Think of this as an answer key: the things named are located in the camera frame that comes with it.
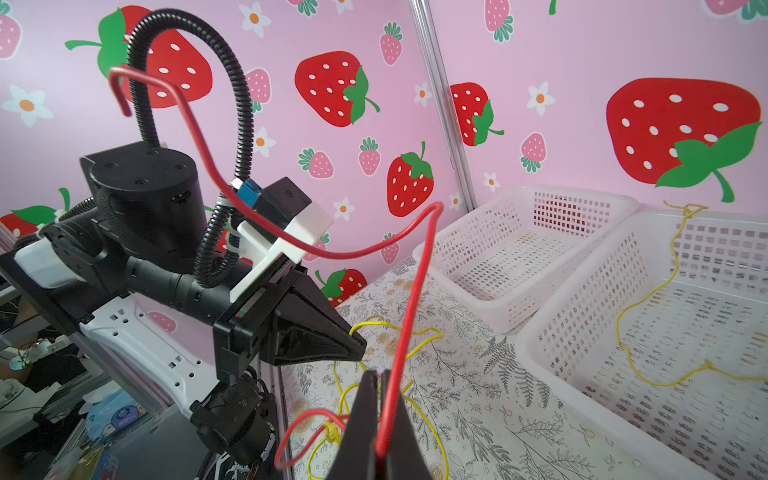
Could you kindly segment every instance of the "white plastic basket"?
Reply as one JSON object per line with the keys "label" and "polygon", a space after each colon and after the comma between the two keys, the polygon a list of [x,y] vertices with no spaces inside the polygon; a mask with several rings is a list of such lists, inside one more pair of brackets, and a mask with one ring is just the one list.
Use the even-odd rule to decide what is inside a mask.
{"label": "white plastic basket", "polygon": [[[679,212],[619,225],[523,328],[518,360],[563,402],[672,478],[768,478],[768,382],[699,372],[656,387],[631,370],[618,314],[666,281]],[[675,382],[710,360],[738,376],[768,374],[768,218],[702,212],[675,248],[680,272],[621,319],[635,366]]]}
{"label": "white plastic basket", "polygon": [[[515,187],[441,230],[429,275],[497,333],[528,318],[634,198],[567,187]],[[421,260],[424,243],[413,250]]]}

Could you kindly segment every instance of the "strawberry wallpaper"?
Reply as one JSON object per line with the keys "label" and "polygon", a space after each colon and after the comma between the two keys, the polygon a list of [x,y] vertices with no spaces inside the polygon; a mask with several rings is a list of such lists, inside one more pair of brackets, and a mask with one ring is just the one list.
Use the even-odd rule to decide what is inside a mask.
{"label": "strawberry wallpaper", "polygon": [[[163,7],[198,15],[237,54],[254,113],[253,177],[288,176],[334,217],[318,247],[382,241],[435,200],[451,207],[441,228],[465,212],[406,0],[1,0],[0,222],[11,232],[34,232],[68,208],[63,192],[72,204],[88,195],[80,156],[139,140],[105,76],[125,62],[133,26]],[[232,171],[234,99],[213,52],[167,31],[147,67],[184,89],[221,170]],[[149,92],[161,140],[197,159],[174,101]],[[213,205],[216,189],[204,173],[200,182]],[[305,265],[338,304],[408,257],[424,231],[359,260],[307,257]]]}
{"label": "strawberry wallpaper", "polygon": [[551,184],[764,214],[766,0],[471,0],[432,15],[480,204]]}

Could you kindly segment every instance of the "table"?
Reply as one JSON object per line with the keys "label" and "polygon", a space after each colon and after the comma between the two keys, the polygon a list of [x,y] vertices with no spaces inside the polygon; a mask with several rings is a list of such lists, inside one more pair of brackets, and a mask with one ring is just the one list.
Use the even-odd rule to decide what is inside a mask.
{"label": "table", "polygon": [[[350,325],[379,314],[402,324],[417,264],[400,264],[347,300],[337,310]],[[428,277],[414,329],[434,326],[445,334],[413,356],[403,385],[435,425],[449,458],[451,480],[626,480],[658,479],[647,466],[614,447],[612,439],[577,417],[550,389],[520,367],[513,347],[515,334],[493,332]],[[389,368],[399,334],[384,326],[360,330],[368,341],[363,359],[369,368]],[[415,337],[412,345],[427,338]],[[343,387],[359,381],[355,362],[340,362]],[[289,421],[309,408],[336,411],[339,390],[333,362],[283,367],[283,388]],[[354,392],[347,398],[351,407]],[[435,437],[408,405],[415,434],[435,480],[445,466]],[[291,438],[299,452],[323,423],[307,419]],[[324,444],[312,461],[312,473],[322,478],[336,455],[336,445]],[[296,478],[309,478],[306,462],[294,467]]]}

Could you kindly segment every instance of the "blue connector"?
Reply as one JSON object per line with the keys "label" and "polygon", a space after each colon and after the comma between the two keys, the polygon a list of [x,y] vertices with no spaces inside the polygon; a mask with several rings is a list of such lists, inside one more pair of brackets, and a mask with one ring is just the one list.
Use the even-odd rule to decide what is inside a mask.
{"label": "blue connector", "polygon": [[261,195],[261,187],[250,178],[244,181],[243,186],[237,191],[237,196],[251,208],[256,205],[259,195]]}

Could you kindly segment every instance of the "yellow string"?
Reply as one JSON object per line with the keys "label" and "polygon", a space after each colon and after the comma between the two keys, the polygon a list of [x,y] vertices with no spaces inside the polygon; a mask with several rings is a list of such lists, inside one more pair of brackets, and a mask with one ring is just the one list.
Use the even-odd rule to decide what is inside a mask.
{"label": "yellow string", "polygon": [[334,445],[341,444],[342,435],[339,427],[337,427],[336,424],[331,421],[325,422],[324,425],[326,427],[325,436],[322,440],[320,440],[320,443],[317,444],[317,447],[312,450],[312,453],[310,453],[310,458],[306,461],[306,474],[310,477],[311,480],[323,480],[322,478],[312,475],[312,460],[315,458],[317,451],[320,450],[320,447],[322,447],[326,442],[332,443]]}
{"label": "yellow string", "polygon": [[[341,390],[341,382],[339,381],[339,375],[336,373],[336,362],[333,363],[333,378],[336,379],[336,386],[339,387],[339,394],[344,398],[344,392]],[[346,407],[346,414],[349,415],[349,405],[344,404]],[[339,405],[339,415],[342,414],[341,405]]]}
{"label": "yellow string", "polygon": [[[390,328],[393,328],[397,330],[398,332],[402,330],[401,327],[395,325],[394,323],[386,322],[384,321],[384,318],[381,315],[371,315],[366,319],[365,322],[360,322],[349,331],[349,334],[354,334],[357,330],[363,328],[364,326],[388,326]],[[424,340],[420,344],[416,346],[409,354],[406,356],[406,359],[410,359],[412,356],[414,356],[416,353],[419,352],[419,350],[423,349],[425,346],[427,346],[430,342],[434,342],[435,340],[443,338],[445,336],[442,331],[429,327],[425,328],[423,330],[419,330],[417,332],[413,332],[413,335],[424,335],[427,332],[435,332],[437,335],[431,336],[428,339]],[[360,366],[362,367],[362,370],[365,372],[367,370],[366,365],[363,362],[360,362]],[[339,397],[339,415],[342,414],[343,408],[346,408],[347,414],[349,414],[349,405],[346,402],[346,396],[351,392],[354,388],[357,388],[360,386],[359,383],[353,383],[352,385],[346,387],[346,389],[343,389],[341,386],[341,381],[339,380],[339,375],[336,373],[336,362],[333,363],[333,378],[336,379],[336,386],[339,388],[339,393],[341,396]],[[445,476],[444,480],[448,480],[448,456],[445,453],[445,446],[442,444],[442,440],[440,439],[440,435],[437,433],[437,430],[435,430],[435,427],[432,426],[432,423],[429,421],[426,415],[424,415],[424,412],[419,408],[419,406],[416,404],[414,399],[412,399],[409,396],[406,396],[406,392],[413,386],[414,381],[411,380],[408,385],[402,390],[402,397],[411,402],[411,405],[413,405],[413,408],[416,410],[416,412],[424,419],[424,421],[427,423],[427,426],[430,430],[432,430],[432,434],[437,439],[437,444],[440,445],[440,452],[442,453],[442,460],[445,462]],[[312,450],[312,453],[310,453],[310,457],[306,462],[306,473],[310,477],[310,480],[323,480],[320,477],[316,477],[315,475],[312,475],[312,460],[315,458],[315,454],[320,449],[321,446],[323,446],[324,443],[334,443],[334,444],[340,444],[342,439],[341,431],[336,427],[333,422],[325,422],[326,430],[325,430],[325,437],[323,440],[320,441],[320,443],[317,444],[317,446]]]}
{"label": "yellow string", "polygon": [[323,480],[321,477],[312,475],[312,459],[315,458],[315,454],[318,450],[320,450],[320,447],[322,447],[323,443],[325,442],[325,439],[320,440],[320,443],[317,444],[317,447],[315,447],[315,449],[312,450],[312,453],[310,453],[310,459],[306,461],[306,474],[310,477],[310,480]]}
{"label": "yellow string", "polygon": [[429,421],[429,419],[427,418],[427,415],[424,415],[424,412],[422,412],[419,406],[416,405],[416,402],[407,395],[403,395],[402,397],[408,402],[410,402],[411,405],[413,405],[413,408],[416,410],[416,413],[418,413],[419,416],[421,416],[424,419],[429,429],[432,430],[432,434],[435,436],[435,439],[437,440],[437,444],[440,445],[440,453],[442,453],[442,461],[445,463],[445,474],[442,476],[442,478],[443,480],[448,480],[448,456],[445,454],[445,446],[442,444],[440,435],[438,435],[437,430],[432,425],[432,422]]}
{"label": "yellow string", "polygon": [[656,292],[658,292],[659,290],[663,289],[664,287],[666,287],[667,285],[672,283],[672,280],[674,280],[674,277],[680,271],[680,259],[677,257],[677,252],[674,249],[674,241],[683,233],[683,230],[685,230],[685,225],[686,225],[687,221],[690,218],[692,218],[694,215],[698,214],[702,210],[706,210],[707,209],[707,207],[705,207],[704,205],[688,204],[685,207],[678,207],[677,205],[670,205],[666,201],[664,203],[668,207],[676,208],[678,210],[682,210],[683,211],[683,222],[680,224],[680,229],[674,234],[674,237],[672,237],[672,241],[670,242],[670,250],[672,251],[672,255],[674,256],[674,271],[672,272],[672,276],[670,276],[669,280],[667,280],[666,282],[662,283],[661,285],[659,285],[656,288],[654,288],[653,290],[651,290],[650,293],[648,293],[645,296],[645,298],[643,298],[639,302],[633,303],[632,305],[630,305],[627,308],[625,308],[624,310],[622,310],[621,313],[619,313],[618,318],[616,319],[616,340],[618,341],[619,347],[621,347],[622,349],[624,349],[627,352],[627,360],[629,361],[629,366],[632,367],[632,370],[634,371],[635,375],[637,375],[640,378],[640,380],[642,380],[643,382],[646,382],[649,385],[653,385],[653,386],[675,386],[675,385],[680,385],[684,381],[688,380],[690,377],[694,376],[698,372],[703,372],[704,370],[712,370],[714,372],[722,373],[723,375],[725,375],[725,376],[727,376],[727,377],[729,377],[731,379],[734,379],[734,380],[745,380],[745,381],[746,380],[759,380],[761,382],[768,381],[768,377],[737,376],[737,375],[733,375],[733,374],[728,373],[728,372],[724,372],[723,370],[718,369],[717,367],[715,367],[710,360],[704,360],[704,363],[700,367],[698,367],[696,369],[693,369],[690,372],[686,373],[685,375],[680,377],[680,379],[677,380],[676,382],[669,382],[669,383],[651,382],[649,379],[646,379],[644,376],[642,376],[642,374],[640,372],[637,371],[637,367],[635,367],[634,361],[632,360],[632,350],[630,349],[630,347],[624,345],[624,343],[621,341],[621,333],[620,333],[620,330],[619,330],[619,324],[621,322],[621,317],[623,317],[624,314],[626,312],[628,312],[630,309],[632,309],[632,308],[634,308],[634,307],[636,307],[638,305],[641,305],[642,303],[645,303],[645,301],[648,300],[649,298],[651,298]]}
{"label": "yellow string", "polygon": [[339,415],[341,415],[341,405],[346,404],[346,394],[351,392],[352,389],[359,387],[359,383],[353,383],[352,385],[346,387],[346,390],[341,394],[341,398],[339,399]]}

